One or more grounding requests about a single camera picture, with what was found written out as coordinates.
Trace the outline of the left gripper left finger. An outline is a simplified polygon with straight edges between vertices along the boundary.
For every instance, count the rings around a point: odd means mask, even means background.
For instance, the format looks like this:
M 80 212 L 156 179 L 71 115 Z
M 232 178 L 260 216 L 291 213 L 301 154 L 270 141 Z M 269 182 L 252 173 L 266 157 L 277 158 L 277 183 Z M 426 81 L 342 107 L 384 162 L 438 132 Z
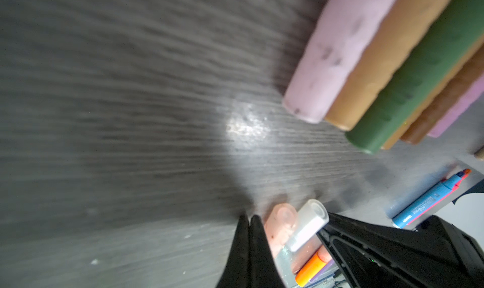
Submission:
M 239 218 L 227 263 L 217 288 L 246 288 L 249 283 L 250 223 L 247 215 Z

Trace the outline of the purple marker pen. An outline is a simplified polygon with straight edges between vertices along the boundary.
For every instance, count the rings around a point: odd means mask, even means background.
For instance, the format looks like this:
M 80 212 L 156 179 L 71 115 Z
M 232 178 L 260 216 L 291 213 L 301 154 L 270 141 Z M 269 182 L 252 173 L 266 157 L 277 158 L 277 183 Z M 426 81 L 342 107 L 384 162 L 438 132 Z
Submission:
M 324 268 L 322 268 L 310 281 L 305 285 L 305 287 L 312 287 L 316 284 L 322 283 L 324 280 L 334 277 L 336 271 L 338 270 L 334 260 L 330 260 Z

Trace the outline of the gold ochre marker pen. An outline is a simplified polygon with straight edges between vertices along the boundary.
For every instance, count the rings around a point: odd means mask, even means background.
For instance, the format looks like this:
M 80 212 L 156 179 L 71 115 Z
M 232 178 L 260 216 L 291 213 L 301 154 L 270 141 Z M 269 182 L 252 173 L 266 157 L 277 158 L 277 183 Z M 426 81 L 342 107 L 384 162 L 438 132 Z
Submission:
M 476 151 L 473 156 L 480 161 L 484 161 L 484 146 L 481 147 L 478 151 Z

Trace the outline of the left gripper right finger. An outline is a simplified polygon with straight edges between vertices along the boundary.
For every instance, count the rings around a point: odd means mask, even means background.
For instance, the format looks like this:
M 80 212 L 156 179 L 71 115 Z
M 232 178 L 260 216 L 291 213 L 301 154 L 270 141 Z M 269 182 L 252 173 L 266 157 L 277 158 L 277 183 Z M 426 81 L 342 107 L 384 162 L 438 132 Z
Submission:
M 260 216 L 254 215 L 249 228 L 249 287 L 285 288 L 274 263 Z

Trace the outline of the brown pen cap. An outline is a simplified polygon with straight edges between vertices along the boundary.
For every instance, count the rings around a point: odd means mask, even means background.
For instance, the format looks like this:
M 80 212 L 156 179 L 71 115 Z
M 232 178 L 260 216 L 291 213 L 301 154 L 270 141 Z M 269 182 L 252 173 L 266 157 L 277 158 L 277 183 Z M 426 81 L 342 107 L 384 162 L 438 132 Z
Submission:
M 400 139 L 408 144 L 420 143 L 482 74 L 483 47 L 476 51 Z

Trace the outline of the tan pen cap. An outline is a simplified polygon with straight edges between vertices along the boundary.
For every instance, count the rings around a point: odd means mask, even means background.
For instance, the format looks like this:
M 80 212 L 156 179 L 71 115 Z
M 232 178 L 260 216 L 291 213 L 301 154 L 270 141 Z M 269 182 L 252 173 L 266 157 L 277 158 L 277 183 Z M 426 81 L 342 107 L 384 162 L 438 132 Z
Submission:
M 396 0 L 325 120 L 350 131 L 451 0 Z

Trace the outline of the pink red marker pen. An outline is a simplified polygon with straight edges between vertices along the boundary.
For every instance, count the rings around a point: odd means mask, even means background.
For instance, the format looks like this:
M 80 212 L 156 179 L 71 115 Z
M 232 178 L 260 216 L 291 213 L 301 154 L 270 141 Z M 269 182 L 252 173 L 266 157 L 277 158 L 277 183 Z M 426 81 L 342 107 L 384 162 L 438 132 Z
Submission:
M 465 168 L 465 169 L 469 169 L 469 170 L 470 170 L 470 173 L 469 173 L 469 174 L 468 174 L 468 176 L 466 177 L 466 178 L 468 178 L 468 177 L 470 176 L 470 174 L 471 174 L 471 172 L 472 172 L 472 171 L 471 171 L 471 169 L 470 169 L 470 168 Z M 439 209 L 441 206 L 444 206 L 444 205 L 446 204 L 446 202 L 449 202 L 449 201 L 451 200 L 451 196 L 452 196 L 452 195 L 453 195 L 455 192 L 457 192 L 457 191 L 459 190 L 459 188 L 458 188 L 456 191 L 454 191 L 452 194 L 450 194 L 449 196 L 447 196 L 447 197 L 446 197 L 444 200 L 442 200 L 442 201 L 441 201 L 439 204 L 437 204 L 435 207 L 433 207 L 432 209 L 430 209 L 429 211 L 427 211 L 427 212 L 426 212 L 426 213 L 425 213 L 423 216 L 421 216 L 421 217 L 420 217 L 420 218 L 418 218 L 416 221 L 414 221 L 412 224 L 410 224 L 410 225 L 408 225 L 408 226 L 406 226 L 406 227 L 409 227 L 409 226 L 415 226 L 415 225 L 416 225 L 418 222 L 423 221 L 423 220 L 424 220 L 424 219 L 427 217 L 427 215 L 431 214 L 432 212 L 437 211 L 437 210 L 438 210 L 438 209 Z

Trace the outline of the lilac pink pen cap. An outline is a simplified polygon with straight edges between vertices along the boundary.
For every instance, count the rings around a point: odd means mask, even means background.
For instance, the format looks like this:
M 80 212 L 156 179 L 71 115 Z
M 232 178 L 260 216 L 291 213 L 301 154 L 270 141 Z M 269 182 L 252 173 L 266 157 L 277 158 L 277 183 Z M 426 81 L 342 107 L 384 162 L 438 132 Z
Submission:
M 483 75 L 476 80 L 449 111 L 437 122 L 427 136 L 440 137 L 483 94 Z

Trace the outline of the pale pink pen cap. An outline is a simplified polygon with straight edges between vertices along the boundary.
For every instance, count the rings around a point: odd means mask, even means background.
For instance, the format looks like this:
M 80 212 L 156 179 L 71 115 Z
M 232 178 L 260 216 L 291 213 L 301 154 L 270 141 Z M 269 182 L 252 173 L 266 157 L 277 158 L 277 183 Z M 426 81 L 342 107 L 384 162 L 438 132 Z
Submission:
M 282 101 L 310 124 L 320 123 L 396 0 L 328 0 Z

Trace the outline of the clear translucent pen cap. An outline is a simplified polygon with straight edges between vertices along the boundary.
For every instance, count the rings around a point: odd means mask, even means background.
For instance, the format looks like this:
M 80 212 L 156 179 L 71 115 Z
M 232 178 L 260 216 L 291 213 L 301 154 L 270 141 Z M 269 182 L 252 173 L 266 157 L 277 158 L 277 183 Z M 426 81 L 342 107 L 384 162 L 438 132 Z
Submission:
M 325 206 L 316 199 L 308 200 L 297 212 L 296 229 L 289 237 L 286 248 L 297 252 L 330 221 Z

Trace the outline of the translucent pink pen cap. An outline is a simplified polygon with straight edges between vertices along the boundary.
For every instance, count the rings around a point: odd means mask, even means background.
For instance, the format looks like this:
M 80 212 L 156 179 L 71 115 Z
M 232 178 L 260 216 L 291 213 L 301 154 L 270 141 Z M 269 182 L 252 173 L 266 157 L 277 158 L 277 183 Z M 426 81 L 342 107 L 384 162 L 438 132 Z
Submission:
M 288 203 L 277 204 L 268 216 L 264 230 L 268 245 L 275 259 L 294 233 L 297 224 L 297 211 Z

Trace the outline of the orange marker pen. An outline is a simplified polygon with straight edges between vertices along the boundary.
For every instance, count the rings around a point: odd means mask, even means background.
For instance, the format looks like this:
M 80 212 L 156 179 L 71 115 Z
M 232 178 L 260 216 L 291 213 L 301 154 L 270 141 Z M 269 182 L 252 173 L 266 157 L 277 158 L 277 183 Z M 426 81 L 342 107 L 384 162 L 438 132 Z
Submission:
M 299 287 L 304 287 L 332 260 L 333 258 L 326 247 L 324 245 L 320 246 L 313 256 L 297 272 L 295 276 L 296 284 Z

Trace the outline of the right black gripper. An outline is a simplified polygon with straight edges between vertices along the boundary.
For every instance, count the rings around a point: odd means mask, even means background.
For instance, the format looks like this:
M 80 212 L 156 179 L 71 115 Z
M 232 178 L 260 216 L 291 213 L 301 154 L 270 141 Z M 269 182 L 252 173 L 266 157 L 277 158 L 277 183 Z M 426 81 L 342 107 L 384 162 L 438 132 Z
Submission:
M 483 287 L 478 241 L 437 216 L 408 231 L 330 214 L 317 236 L 350 287 Z

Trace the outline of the blue marker pen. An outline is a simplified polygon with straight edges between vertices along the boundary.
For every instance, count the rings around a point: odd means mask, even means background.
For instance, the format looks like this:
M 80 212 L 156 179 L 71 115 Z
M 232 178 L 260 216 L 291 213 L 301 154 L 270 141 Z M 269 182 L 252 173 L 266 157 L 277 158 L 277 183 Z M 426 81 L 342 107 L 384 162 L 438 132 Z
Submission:
M 469 173 L 470 170 L 465 169 L 447 179 L 444 179 L 443 181 L 436 183 L 418 199 L 407 206 L 402 212 L 397 214 L 392 219 L 393 226 L 402 229 L 412 224 L 427 211 L 439 204 L 447 196 L 456 191 L 460 187 L 461 181 L 464 180 Z

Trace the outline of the green pen cap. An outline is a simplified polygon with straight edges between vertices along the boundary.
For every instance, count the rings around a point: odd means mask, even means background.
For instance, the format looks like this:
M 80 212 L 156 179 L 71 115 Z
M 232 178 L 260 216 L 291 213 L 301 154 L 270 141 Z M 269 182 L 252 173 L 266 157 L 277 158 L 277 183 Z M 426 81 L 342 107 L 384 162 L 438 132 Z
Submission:
M 483 0 L 451 0 L 345 137 L 375 154 L 483 36 Z

